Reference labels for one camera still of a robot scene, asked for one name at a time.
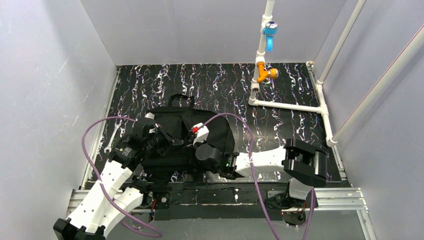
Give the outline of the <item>black student backpack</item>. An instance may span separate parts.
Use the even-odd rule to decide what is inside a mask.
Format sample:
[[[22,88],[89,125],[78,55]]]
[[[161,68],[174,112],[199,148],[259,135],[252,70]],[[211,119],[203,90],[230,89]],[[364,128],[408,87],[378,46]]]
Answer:
[[[174,171],[209,172],[196,159],[196,149],[201,144],[209,144],[223,154],[237,153],[235,139],[228,120],[210,110],[196,109],[191,101],[188,106],[173,104],[177,95],[173,95],[166,106],[158,106],[147,112],[155,115],[154,120],[144,118],[133,126],[132,139],[141,147],[140,164],[146,173],[152,175],[169,174]],[[193,145],[192,127],[203,123],[209,130],[206,142]],[[166,155],[147,155],[146,141],[156,130],[156,124],[162,125],[170,134],[183,140],[183,145],[172,146]]]

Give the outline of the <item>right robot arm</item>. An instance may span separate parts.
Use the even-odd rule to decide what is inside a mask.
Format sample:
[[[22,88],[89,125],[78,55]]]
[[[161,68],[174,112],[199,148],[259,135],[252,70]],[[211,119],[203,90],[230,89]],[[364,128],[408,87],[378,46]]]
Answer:
[[[296,138],[287,139],[284,146],[252,154],[224,154],[206,143],[195,151],[195,157],[205,171],[226,179],[244,178],[255,173],[287,173],[291,179],[285,193],[273,197],[279,204],[306,201],[312,188],[326,186],[327,155],[326,149]]]

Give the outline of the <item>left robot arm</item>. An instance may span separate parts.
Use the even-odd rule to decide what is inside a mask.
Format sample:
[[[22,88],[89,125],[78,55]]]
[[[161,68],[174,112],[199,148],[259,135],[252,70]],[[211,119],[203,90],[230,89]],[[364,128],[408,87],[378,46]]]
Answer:
[[[160,160],[173,146],[183,142],[185,124],[176,117],[142,118],[135,121],[109,152],[97,181],[66,218],[53,230],[59,240],[104,240],[130,211],[139,207],[144,195],[170,182],[171,161]]]

